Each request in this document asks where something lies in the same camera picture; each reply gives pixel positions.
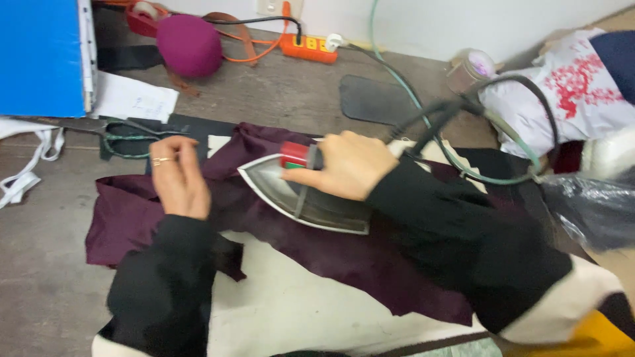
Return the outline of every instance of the white ribbon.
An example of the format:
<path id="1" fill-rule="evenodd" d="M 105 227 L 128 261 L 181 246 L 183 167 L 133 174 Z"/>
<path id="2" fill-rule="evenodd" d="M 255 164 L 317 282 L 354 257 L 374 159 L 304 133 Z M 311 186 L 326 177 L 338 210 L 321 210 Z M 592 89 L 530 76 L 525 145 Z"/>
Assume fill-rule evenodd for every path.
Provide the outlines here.
<path id="1" fill-rule="evenodd" d="M 22 201 L 22 196 L 31 187 L 35 186 L 41 179 L 31 172 L 37 165 L 37 162 L 42 159 L 46 161 L 54 161 L 60 156 L 62 146 L 64 146 L 64 129 L 60 129 L 55 137 L 55 141 L 52 141 L 52 131 L 54 126 L 31 124 L 22 121 L 15 121 L 12 119 L 0 118 L 0 138 L 12 136 L 17 133 L 25 133 L 32 131 L 40 138 L 40 144 L 37 147 L 33 158 L 29 161 L 22 171 L 17 175 L 7 177 L 0 181 L 0 189 L 4 192 L 4 196 L 0 199 L 0 208 L 6 206 L 9 203 L 19 203 Z M 48 152 L 53 148 L 51 154 L 47 156 Z"/>

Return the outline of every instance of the yellow fabric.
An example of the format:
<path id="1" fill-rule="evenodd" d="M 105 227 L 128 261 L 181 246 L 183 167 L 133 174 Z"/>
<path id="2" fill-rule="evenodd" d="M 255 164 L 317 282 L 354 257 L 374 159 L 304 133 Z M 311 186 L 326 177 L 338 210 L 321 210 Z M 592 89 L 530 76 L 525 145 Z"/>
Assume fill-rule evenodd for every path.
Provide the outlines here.
<path id="1" fill-rule="evenodd" d="M 635 342 L 599 311 L 588 314 L 566 344 L 514 349 L 506 357 L 633 357 Z"/>

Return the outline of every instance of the gold ring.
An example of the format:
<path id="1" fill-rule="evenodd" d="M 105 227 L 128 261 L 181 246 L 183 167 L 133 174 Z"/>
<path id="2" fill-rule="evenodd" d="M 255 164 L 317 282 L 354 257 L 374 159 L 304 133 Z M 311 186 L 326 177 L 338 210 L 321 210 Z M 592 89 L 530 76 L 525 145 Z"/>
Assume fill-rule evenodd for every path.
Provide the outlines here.
<path id="1" fill-rule="evenodd" d="M 171 158 L 154 158 L 152 159 L 153 166 L 159 166 L 163 161 L 173 161 Z"/>

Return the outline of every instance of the person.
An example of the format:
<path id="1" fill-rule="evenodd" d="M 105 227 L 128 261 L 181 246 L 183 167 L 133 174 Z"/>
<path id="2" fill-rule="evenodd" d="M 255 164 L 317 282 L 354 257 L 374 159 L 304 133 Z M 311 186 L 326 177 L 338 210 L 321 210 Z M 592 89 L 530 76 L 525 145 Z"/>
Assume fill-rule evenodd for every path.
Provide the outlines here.
<path id="1" fill-rule="evenodd" d="M 210 312 L 201 303 L 210 301 L 208 252 L 219 235 L 196 144 L 174 136 L 150 147 L 166 215 L 153 244 L 121 261 L 94 357 L 206 355 Z M 635 323 L 617 277 L 548 247 L 536 220 L 493 208 L 466 180 L 437 181 L 377 139 L 345 131 L 319 147 L 322 171 L 286 170 L 283 179 L 365 201 L 401 224 L 394 243 L 422 274 L 462 292 L 505 354 L 635 356 Z"/>

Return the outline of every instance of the orange power strip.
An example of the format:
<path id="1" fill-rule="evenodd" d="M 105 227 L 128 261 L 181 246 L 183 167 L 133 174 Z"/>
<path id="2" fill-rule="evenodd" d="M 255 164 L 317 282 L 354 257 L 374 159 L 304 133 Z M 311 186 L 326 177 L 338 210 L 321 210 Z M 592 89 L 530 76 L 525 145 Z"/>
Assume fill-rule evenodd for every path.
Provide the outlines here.
<path id="1" fill-rule="evenodd" d="M 284 55 L 326 64 L 332 64 L 337 59 L 337 52 L 329 52 L 324 47 L 325 40 L 302 36 L 302 41 L 298 45 L 295 43 L 295 38 L 293 34 L 282 35 L 280 49 Z"/>

